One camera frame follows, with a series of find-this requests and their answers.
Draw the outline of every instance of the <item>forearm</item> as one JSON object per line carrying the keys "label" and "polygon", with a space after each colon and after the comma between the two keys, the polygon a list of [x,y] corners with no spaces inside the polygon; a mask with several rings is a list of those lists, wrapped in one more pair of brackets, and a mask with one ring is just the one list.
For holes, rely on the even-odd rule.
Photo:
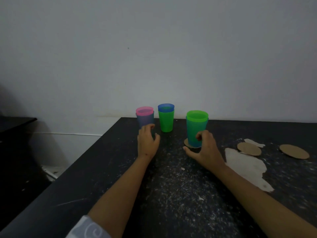
{"label": "forearm", "polygon": [[121,237],[150,160],[139,157],[90,210],[90,218],[111,237]]}
{"label": "forearm", "polygon": [[229,167],[215,175],[268,237],[316,237],[317,229]]}

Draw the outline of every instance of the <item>right hand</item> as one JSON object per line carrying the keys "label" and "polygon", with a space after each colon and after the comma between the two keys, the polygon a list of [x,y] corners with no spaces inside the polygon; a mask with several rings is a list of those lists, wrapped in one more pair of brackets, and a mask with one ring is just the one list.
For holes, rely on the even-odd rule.
{"label": "right hand", "polygon": [[212,133],[208,132],[208,130],[200,131],[196,134],[196,139],[203,141],[199,153],[190,151],[190,149],[186,146],[183,147],[189,157],[192,157],[212,173],[218,172],[226,167]]}

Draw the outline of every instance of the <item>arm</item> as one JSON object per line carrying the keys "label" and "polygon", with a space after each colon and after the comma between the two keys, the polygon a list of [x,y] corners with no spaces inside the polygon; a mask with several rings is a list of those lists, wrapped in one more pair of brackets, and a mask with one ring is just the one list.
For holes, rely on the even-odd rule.
{"label": "arm", "polygon": [[187,155],[212,172],[232,192],[268,237],[317,237],[317,229],[225,165],[216,141],[207,130],[198,132],[200,153]]}
{"label": "arm", "polygon": [[160,136],[155,134],[153,140],[151,135],[154,126],[148,124],[139,130],[137,159],[88,213],[112,238],[122,236],[145,170],[159,147]]}

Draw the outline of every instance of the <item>table surface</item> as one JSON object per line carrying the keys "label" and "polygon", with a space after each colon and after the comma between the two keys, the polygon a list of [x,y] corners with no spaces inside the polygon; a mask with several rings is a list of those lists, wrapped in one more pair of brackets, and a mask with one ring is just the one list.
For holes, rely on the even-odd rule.
{"label": "table surface", "polygon": [[0,133],[34,122],[37,118],[0,116]]}
{"label": "table surface", "polygon": [[[124,236],[265,237],[228,189],[185,155],[186,120],[175,119],[170,133],[161,133],[159,120],[155,123],[160,147],[145,173]],[[259,159],[267,166],[264,179],[275,189],[269,195],[317,226],[316,123],[209,120],[207,129],[223,156],[225,148],[236,148],[246,138],[265,144]],[[65,237],[133,163],[137,133],[136,118],[119,119],[0,237]],[[297,145],[311,157],[288,157],[279,151],[280,144]]]}

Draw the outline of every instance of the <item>left hand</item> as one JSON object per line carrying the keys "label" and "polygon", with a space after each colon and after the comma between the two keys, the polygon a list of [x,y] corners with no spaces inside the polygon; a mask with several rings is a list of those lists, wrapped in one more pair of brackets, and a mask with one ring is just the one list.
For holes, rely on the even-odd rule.
{"label": "left hand", "polygon": [[151,129],[155,124],[142,126],[138,135],[138,157],[149,158],[150,160],[156,154],[159,148],[160,136],[155,133],[155,140],[152,138]]}

